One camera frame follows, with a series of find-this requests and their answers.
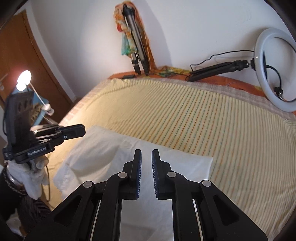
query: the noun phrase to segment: white fabric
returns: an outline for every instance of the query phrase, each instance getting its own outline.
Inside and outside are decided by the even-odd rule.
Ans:
[[[162,161],[188,180],[208,179],[213,158],[188,154],[134,137],[94,126],[76,144],[54,177],[63,198],[87,180],[102,182],[122,171],[133,160],[135,149],[142,151],[140,196],[136,201],[123,200],[120,240],[173,240],[171,200],[155,197],[151,153],[158,149]]]
[[[48,185],[48,177],[44,167],[48,164],[46,156],[40,156],[27,163],[17,164],[14,160],[8,161],[7,170],[20,183],[25,186],[27,194],[37,200],[42,194],[42,184]]]

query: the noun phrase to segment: gloved hand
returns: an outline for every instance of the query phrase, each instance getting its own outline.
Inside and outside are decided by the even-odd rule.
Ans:
[[[16,180],[25,186],[27,194],[37,200],[42,194],[42,184],[48,185],[48,177],[44,167],[48,164],[46,156],[40,156],[30,161],[31,168],[27,163],[17,164],[14,160],[9,161],[7,170]]]

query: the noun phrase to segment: bed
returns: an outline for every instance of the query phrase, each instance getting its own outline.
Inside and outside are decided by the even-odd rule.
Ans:
[[[212,156],[210,180],[273,240],[296,206],[296,116],[273,106],[257,88],[212,77],[207,83],[167,78],[106,80],[61,121]],[[217,85],[218,80],[228,84]],[[50,204],[61,194],[52,178],[77,139],[48,154]]]

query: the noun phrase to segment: striped bedsheet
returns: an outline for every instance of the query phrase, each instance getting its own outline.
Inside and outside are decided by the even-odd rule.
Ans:
[[[270,240],[296,206],[295,115],[264,97],[205,83],[113,79],[94,88],[61,122],[77,123],[214,157],[210,180]],[[51,177],[76,141],[48,155]],[[52,189],[56,206],[61,198]]]

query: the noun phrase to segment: wooden door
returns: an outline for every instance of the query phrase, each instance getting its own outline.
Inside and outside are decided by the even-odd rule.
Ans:
[[[25,70],[32,73],[31,83],[38,94],[54,109],[51,118],[61,121],[72,102],[41,55],[23,11],[10,19],[0,32],[0,97],[3,101]]]

